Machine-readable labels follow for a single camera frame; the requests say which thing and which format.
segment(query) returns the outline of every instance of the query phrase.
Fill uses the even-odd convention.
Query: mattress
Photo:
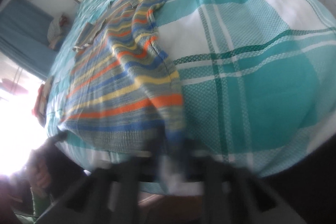
[[[56,57],[47,134],[57,134],[87,22],[111,1],[83,0]],[[336,20],[317,0],[168,0],[155,12],[158,43],[182,82],[186,134],[218,160],[267,176],[297,163],[336,128]],[[69,132],[59,148],[87,170],[127,153]],[[162,193],[153,184],[142,190]]]

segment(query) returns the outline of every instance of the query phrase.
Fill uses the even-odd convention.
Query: bedspread
[[[80,5],[51,70],[49,136],[63,115],[72,47],[111,1],[116,0]],[[157,42],[180,75],[186,134],[218,160],[266,176],[295,164],[335,133],[336,20],[317,0],[167,0],[154,17]],[[99,160],[126,157],[71,132],[59,147],[88,170]]]

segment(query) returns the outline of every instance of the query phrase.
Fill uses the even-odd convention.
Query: person
[[[9,178],[0,178],[0,219],[3,223],[10,224],[33,224],[38,217],[51,205],[52,199],[46,189],[51,185],[52,179],[43,157],[35,160],[36,165],[27,165],[26,178],[30,184],[33,199],[33,215],[27,215],[13,208],[12,201],[18,201],[14,194],[14,187]]]

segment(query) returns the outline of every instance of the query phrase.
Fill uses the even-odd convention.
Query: bed
[[[73,47],[114,1],[81,1],[50,72],[48,136],[64,115]],[[317,0],[167,0],[154,16],[157,42],[182,83],[186,135],[218,160],[267,176],[335,133],[336,20]],[[86,170],[128,157],[71,131],[59,148]],[[142,190],[162,193],[156,183]]]

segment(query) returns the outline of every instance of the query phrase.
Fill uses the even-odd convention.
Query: blue stripe
[[[166,138],[170,145],[181,145],[181,142],[184,140],[185,132],[179,131],[166,131]]]
[[[101,36],[103,35],[103,33],[105,33],[105,31],[107,29],[118,28],[118,27],[124,25],[125,23],[128,23],[128,21],[131,22],[132,18],[133,18],[133,14],[131,14],[128,17],[122,17],[122,19],[120,19],[117,23],[111,23],[111,22],[109,22],[107,25],[103,25],[103,27],[100,30],[97,30],[98,35],[94,38],[93,44],[92,44],[91,47],[94,47],[98,43],[101,43]],[[132,41],[132,39],[130,39],[130,38],[131,38],[131,35],[127,35],[125,37],[119,37],[118,40],[123,41],[124,43],[126,43],[126,42],[131,42]],[[87,56],[90,53],[91,53],[90,50],[85,50],[85,52],[81,54],[81,58],[84,58],[85,56]]]
[[[146,25],[145,27],[143,25],[133,24],[132,25],[132,34],[137,36],[136,32],[144,33],[144,32],[152,32],[153,28],[156,27],[156,23],[152,22],[151,25]]]
[[[165,58],[168,57],[168,55],[163,52],[162,56],[165,56]],[[156,69],[160,64],[162,64],[162,62],[164,61],[165,58],[162,58],[161,56],[156,56],[153,60],[152,63],[150,63],[149,65],[144,65],[144,64],[141,64],[141,63],[138,63],[136,61],[130,61],[128,63],[125,64],[125,69],[126,70],[129,70],[131,67],[134,67],[134,66],[138,66],[138,67],[141,67],[141,68],[144,68],[146,70],[154,70]],[[128,75],[127,71],[123,71],[122,73],[118,74],[118,75],[115,75],[103,82],[100,82],[98,85],[94,85],[92,82],[90,82],[88,85],[94,85],[94,86],[91,86],[85,96],[88,96],[90,93],[94,92],[95,90],[99,89],[99,88],[102,88],[104,87],[105,85],[109,85],[111,84],[112,82],[118,80],[118,79],[121,79],[122,77],[126,77]],[[76,79],[77,77],[79,77],[80,75],[77,75],[77,73],[74,75],[74,79]],[[114,90],[118,90],[118,89],[121,89],[123,87],[120,87],[120,86],[116,86],[116,83],[114,85]],[[77,96],[71,96],[71,98],[69,98],[68,100],[68,103],[71,104],[73,103],[74,100],[78,100],[80,97],[83,96],[83,94],[80,93],[80,91],[78,91],[78,93],[75,93],[75,94],[78,94]]]
[[[164,120],[154,120],[154,121],[140,121],[136,123],[125,124],[122,126],[111,125],[108,127],[103,127],[103,126],[91,126],[80,124],[77,121],[75,121],[75,123],[72,123],[71,120],[67,120],[66,127],[68,130],[72,130],[74,132],[83,130],[92,132],[109,132],[110,134],[113,134],[113,132],[121,132],[121,131],[147,130],[164,126],[164,124],[165,124]]]
[[[100,43],[100,44],[104,44],[104,40],[101,39],[101,36],[102,36],[103,32],[99,34],[99,36],[97,36],[95,39],[94,39],[94,44],[91,46],[91,47],[101,47],[101,45],[97,45],[97,43]],[[93,58],[90,58],[88,61],[84,60],[84,61],[81,61],[81,59],[84,58],[84,54],[87,53],[87,54],[93,54],[93,52],[88,48],[85,50],[85,53],[80,55],[79,58],[76,60],[76,63],[78,63],[78,65],[81,65],[84,63],[84,66],[82,66],[79,70],[76,71],[76,75],[82,75],[84,74],[87,70],[89,70],[90,68],[94,67],[94,65],[98,62],[98,61],[101,61],[103,60],[105,57],[107,57],[108,55],[111,54],[111,45],[110,44],[114,44],[115,42],[111,42],[111,40],[113,39],[114,37],[112,36],[108,36],[106,37],[105,39],[107,39],[107,43],[106,43],[106,46],[105,47],[102,47],[99,51],[98,54],[96,54]],[[127,35],[125,36],[125,41],[122,41],[121,39],[118,40],[118,42],[120,43],[123,43],[123,44],[127,44],[127,42],[132,42],[133,40],[131,39],[132,38],[132,35]]]

